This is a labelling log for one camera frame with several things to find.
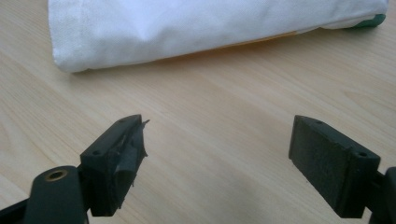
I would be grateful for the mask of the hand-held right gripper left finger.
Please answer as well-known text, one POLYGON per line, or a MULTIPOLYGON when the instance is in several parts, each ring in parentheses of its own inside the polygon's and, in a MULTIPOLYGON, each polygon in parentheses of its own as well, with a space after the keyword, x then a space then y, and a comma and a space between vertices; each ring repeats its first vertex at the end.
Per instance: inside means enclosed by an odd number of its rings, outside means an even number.
POLYGON ((87 207, 94 217, 112 217, 121 208, 147 157, 141 115, 117 120, 80 154, 87 207))

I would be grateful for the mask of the white canvas tote bag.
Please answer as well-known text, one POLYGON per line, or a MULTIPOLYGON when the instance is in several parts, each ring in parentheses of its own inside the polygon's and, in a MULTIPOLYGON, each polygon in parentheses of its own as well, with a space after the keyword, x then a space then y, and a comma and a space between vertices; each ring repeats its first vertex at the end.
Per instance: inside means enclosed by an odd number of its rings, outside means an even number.
POLYGON ((48 0, 60 70, 147 63, 318 28, 376 27, 389 0, 48 0))

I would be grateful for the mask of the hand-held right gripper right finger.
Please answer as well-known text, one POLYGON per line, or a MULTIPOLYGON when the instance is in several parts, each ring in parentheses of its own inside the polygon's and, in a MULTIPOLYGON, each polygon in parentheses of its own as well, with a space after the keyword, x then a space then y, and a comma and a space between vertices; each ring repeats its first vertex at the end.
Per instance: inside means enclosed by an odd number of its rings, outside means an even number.
POLYGON ((295 116, 289 158, 339 217, 362 217, 378 155, 323 121, 295 116))

